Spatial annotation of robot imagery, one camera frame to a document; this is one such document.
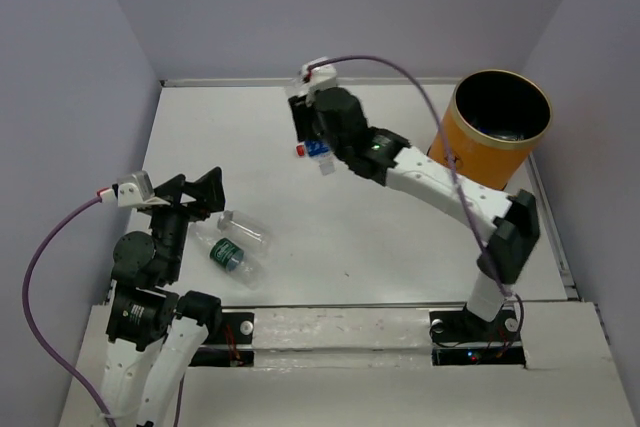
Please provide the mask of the green label plastic bottle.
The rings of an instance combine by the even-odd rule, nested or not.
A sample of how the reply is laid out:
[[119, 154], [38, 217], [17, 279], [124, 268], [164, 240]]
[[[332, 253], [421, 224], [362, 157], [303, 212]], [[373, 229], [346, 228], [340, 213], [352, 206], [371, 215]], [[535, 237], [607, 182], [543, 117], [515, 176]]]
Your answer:
[[196, 230], [194, 240], [205, 257], [220, 271], [244, 287], [257, 290], [263, 279], [262, 265], [243, 247], [227, 237]]

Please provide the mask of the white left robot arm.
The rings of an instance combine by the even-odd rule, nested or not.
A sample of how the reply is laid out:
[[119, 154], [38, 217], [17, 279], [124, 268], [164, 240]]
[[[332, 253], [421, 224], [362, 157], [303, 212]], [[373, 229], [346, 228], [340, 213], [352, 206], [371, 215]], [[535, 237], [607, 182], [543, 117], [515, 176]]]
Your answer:
[[178, 174], [153, 186], [147, 172], [119, 178], [102, 200], [150, 218], [113, 248], [113, 292], [100, 396], [109, 426], [159, 426], [198, 348], [221, 330], [221, 301], [189, 291], [168, 291], [180, 275], [191, 224], [222, 211], [222, 170], [195, 181]]

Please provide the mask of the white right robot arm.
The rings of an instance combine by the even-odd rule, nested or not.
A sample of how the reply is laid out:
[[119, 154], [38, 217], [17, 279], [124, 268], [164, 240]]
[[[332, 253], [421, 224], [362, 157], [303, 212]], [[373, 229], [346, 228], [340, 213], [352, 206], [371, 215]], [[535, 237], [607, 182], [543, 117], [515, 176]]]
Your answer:
[[341, 87], [293, 89], [287, 102], [300, 142], [320, 142], [355, 175], [416, 198], [470, 228], [479, 243], [479, 274], [459, 311], [435, 314], [437, 343], [483, 342], [540, 237], [535, 196], [515, 195], [453, 174], [404, 137], [369, 125], [359, 99]]

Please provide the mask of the clear plastic bottle no label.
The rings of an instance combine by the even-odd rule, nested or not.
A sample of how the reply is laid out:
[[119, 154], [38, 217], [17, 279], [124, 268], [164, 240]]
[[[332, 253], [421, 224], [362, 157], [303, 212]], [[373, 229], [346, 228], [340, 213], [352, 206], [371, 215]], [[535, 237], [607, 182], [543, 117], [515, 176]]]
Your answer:
[[229, 240], [247, 249], [265, 254], [271, 244], [271, 233], [260, 221], [237, 210], [222, 212], [217, 229]]

